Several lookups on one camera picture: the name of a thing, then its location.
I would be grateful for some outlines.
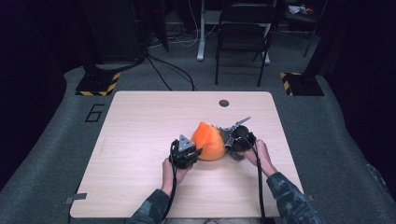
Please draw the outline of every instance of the table top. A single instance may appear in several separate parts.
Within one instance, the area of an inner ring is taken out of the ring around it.
[[[227,100],[229,105],[219,105]],[[109,108],[78,193],[72,217],[130,217],[162,184],[162,163],[181,134],[200,121],[244,123],[269,148],[274,166],[300,190],[300,179],[272,95],[264,91],[119,91]],[[279,217],[263,177],[267,217]],[[198,161],[177,187],[167,217],[260,217],[257,168],[225,155]]]

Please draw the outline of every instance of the human hand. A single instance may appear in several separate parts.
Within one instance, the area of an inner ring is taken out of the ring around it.
[[[183,181],[184,176],[187,174],[187,172],[192,168],[190,166],[187,169],[177,169],[177,186]],[[163,185],[161,186],[161,190],[165,192],[169,197],[171,196],[172,193],[172,187],[173,187],[173,170],[172,170],[172,163],[169,161],[168,158],[166,158],[163,161]]]
[[[257,148],[257,154],[259,155],[259,159],[262,166],[262,172],[268,177],[273,173],[277,172],[275,166],[271,163],[270,155],[268,154],[267,145],[261,140],[257,139],[255,147]],[[237,152],[241,156],[245,156],[253,165],[257,166],[257,158],[254,154],[253,149],[249,149],[248,151]]]

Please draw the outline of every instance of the yellow and black tape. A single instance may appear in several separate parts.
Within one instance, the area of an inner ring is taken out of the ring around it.
[[[280,77],[282,78],[283,87],[285,88],[286,94],[292,96],[293,92],[291,91],[290,84],[288,82],[288,79],[286,78],[287,75],[300,76],[301,73],[281,73],[280,74]]]
[[[111,80],[110,85],[108,86],[107,90],[105,91],[76,91],[76,95],[85,95],[85,96],[105,96],[110,95],[113,92],[114,88],[116,88],[117,81],[120,78],[120,73],[114,75],[113,79]]]

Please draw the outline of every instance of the orange object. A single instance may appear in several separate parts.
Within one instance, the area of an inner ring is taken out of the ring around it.
[[[220,130],[212,125],[200,122],[197,130],[192,135],[191,141],[196,145],[197,149],[202,149],[202,153],[198,157],[200,160],[215,161],[225,154]]]

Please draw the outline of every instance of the camouflage sleeve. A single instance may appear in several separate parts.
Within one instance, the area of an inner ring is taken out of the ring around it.
[[[169,203],[169,196],[162,190],[156,189],[134,212],[128,223],[159,224],[163,220],[163,213]]]
[[[325,223],[299,189],[280,172],[270,175],[267,184],[286,223]]]

